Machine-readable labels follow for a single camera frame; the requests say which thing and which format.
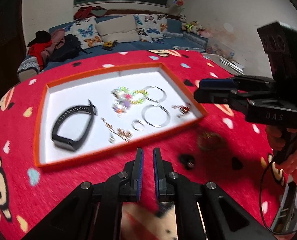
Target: tray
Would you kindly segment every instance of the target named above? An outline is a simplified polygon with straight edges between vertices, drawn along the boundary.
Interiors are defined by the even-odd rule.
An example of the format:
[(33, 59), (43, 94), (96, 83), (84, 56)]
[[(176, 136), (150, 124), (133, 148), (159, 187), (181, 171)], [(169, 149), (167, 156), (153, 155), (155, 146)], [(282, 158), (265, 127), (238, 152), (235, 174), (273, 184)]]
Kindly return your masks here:
[[(111, 91), (119, 86), (130, 90), (140, 90), (146, 86), (162, 88), (167, 98), (161, 102), (171, 116), (170, 123), (162, 128), (155, 128), (144, 122), (142, 109), (146, 105), (154, 104), (145, 100), (141, 105), (133, 105), (120, 117), (112, 109), (115, 97)], [(157, 89), (147, 90), (149, 97), (159, 99), (162, 92)], [(88, 99), (96, 106), (98, 116), (90, 133), (76, 152), (70, 152), (54, 145), (51, 140), (51, 131), (57, 118), (66, 109), (76, 105), (88, 105)], [(191, 104), (191, 111), (183, 118), (178, 118), (178, 109), (173, 105)], [(47, 83), (44, 87), (41, 104), (38, 109), (37, 122), (34, 134), (34, 163), (44, 169), (64, 168), (69, 165), (78, 165), (110, 154), (120, 153), (127, 149), (142, 147), (155, 139), (171, 136), (197, 124), (206, 110), (194, 101), (192, 93), (165, 65), (162, 63), (133, 64), (100, 68), (67, 76)], [(129, 130), (133, 134), (129, 142), (125, 142), (114, 135), (115, 142), (108, 139), (110, 132), (101, 118), (111, 124), (114, 129)], [(78, 139), (84, 129), (89, 115), (75, 114), (61, 125), (58, 134), (63, 137)], [(161, 124), (166, 120), (166, 114), (159, 108), (151, 108), (146, 112), (148, 121)], [(132, 128), (133, 120), (143, 122), (145, 129), (136, 131)]]

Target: red blanket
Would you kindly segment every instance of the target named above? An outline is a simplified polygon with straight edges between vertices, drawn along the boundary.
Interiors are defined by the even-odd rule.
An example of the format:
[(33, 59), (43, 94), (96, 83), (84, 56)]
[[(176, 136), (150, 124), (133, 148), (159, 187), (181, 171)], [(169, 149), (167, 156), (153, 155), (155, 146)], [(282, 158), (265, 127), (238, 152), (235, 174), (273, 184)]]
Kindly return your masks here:
[[(107, 159), (83, 166), (44, 173), (33, 163), (33, 136), (41, 95), (45, 83), (67, 75), (108, 67), (146, 62), (163, 62), (183, 81), (192, 84), (203, 78), (226, 78), (230, 74), (200, 53), (179, 51), (187, 57), (159, 57), (148, 51), (120, 52), (72, 62), (39, 74), (32, 80), (17, 85), (0, 102), (0, 230), (6, 239), (19, 240), (52, 208), (83, 181), (99, 183), (121, 171), (133, 160), (136, 149), (116, 153)], [(196, 87), (188, 87), (192, 92)], [(210, 113), (198, 128), (173, 137), (144, 145), (145, 161), (140, 205), (155, 211), (152, 151), (160, 147), (163, 159), (172, 162), (175, 171), (192, 181), (214, 181), (233, 197), (258, 221), (259, 181), (271, 148), (266, 141), (264, 126), (246, 123), (241, 113), (225, 106), (204, 105)], [(227, 147), (201, 151), (197, 146), (200, 131), (218, 133)], [(195, 168), (186, 171), (178, 162), (180, 153), (195, 157)], [(243, 167), (232, 168), (232, 158)], [(283, 193), (281, 182), (268, 172), (263, 189), (263, 210), (269, 224), (279, 207)]]

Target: black bag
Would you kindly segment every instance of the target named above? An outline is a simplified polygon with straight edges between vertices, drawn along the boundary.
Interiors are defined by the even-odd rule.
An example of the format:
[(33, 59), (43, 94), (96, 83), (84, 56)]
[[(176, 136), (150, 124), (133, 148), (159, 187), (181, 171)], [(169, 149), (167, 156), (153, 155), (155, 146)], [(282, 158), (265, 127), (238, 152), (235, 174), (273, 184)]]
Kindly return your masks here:
[(50, 61), (62, 62), (67, 59), (72, 59), (78, 56), (80, 51), (87, 53), (84, 49), (81, 49), (81, 42), (78, 38), (72, 34), (68, 34), (64, 37), (65, 43), (59, 49), (55, 49), (50, 57)]

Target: silver ring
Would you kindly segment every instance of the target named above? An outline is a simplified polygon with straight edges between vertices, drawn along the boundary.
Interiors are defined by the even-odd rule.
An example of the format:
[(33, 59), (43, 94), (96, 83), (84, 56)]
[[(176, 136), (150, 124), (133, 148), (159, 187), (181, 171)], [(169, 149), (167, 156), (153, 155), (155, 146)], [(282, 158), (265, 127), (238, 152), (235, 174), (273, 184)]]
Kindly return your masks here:
[(161, 89), (159, 87), (154, 87), (154, 86), (147, 86), (147, 87), (143, 88), (143, 90), (147, 91), (149, 88), (157, 88), (157, 89), (159, 89), (160, 91), (163, 92), (163, 97), (160, 100), (155, 100), (155, 99), (146, 97), (147, 100), (150, 100), (150, 101), (155, 102), (155, 103), (160, 103), (160, 102), (163, 102), (166, 99), (167, 96), (166, 96), (166, 93), (165, 93), (165, 91), (163, 89)]
[[(160, 109), (162, 109), (166, 114), (167, 114), (167, 119), (166, 119), (166, 121), (164, 122), (164, 123), (162, 123), (162, 124), (151, 124), (151, 123), (149, 123), (147, 120), (146, 120), (146, 118), (145, 118), (145, 112), (149, 109), (149, 108), (151, 108), (151, 107), (159, 107)], [(166, 126), (166, 125), (168, 125), (168, 123), (170, 122), (170, 113), (169, 113), (169, 111), (167, 111), (163, 106), (161, 106), (161, 105), (157, 105), (157, 106), (155, 106), (155, 105), (148, 105), (148, 106), (145, 106), (144, 108), (143, 108), (143, 110), (142, 110), (142, 118), (144, 119), (144, 121), (147, 123), (147, 124), (149, 124), (150, 126), (153, 126), (153, 127), (156, 127), (156, 128), (161, 128), (161, 127), (164, 127), (164, 126)]]
[[(142, 129), (136, 128), (136, 126), (135, 126), (136, 123), (141, 124), (141, 125), (143, 126), (143, 128), (142, 128)], [(136, 120), (134, 120), (134, 121), (132, 122), (132, 127), (133, 127), (133, 129), (136, 130), (136, 131), (139, 131), (139, 132), (144, 131), (144, 124), (143, 124), (140, 120), (138, 120), (138, 119), (136, 119)]]

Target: black fitness band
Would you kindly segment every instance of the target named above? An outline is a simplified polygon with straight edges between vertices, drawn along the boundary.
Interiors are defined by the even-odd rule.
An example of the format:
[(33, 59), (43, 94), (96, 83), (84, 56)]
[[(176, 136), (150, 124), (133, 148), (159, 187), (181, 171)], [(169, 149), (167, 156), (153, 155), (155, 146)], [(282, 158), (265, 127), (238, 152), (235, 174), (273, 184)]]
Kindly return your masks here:
[[(56, 120), (52, 130), (52, 141), (57, 147), (60, 147), (69, 151), (77, 151), (82, 146), (85, 139), (87, 138), (88, 133), (90, 132), (90, 128), (92, 127), (92, 124), (95, 118), (94, 116), (97, 115), (97, 109), (90, 100), (89, 100), (89, 104), (90, 104), (89, 106), (73, 106), (70, 109), (67, 109), (65, 112), (63, 112), (60, 115), (60, 117)], [(61, 124), (64, 122), (64, 120), (70, 117), (71, 115), (77, 114), (77, 113), (90, 114), (91, 116), (82, 137), (77, 141), (74, 141), (72, 139), (59, 136), (57, 134), (58, 129), (61, 126)]]

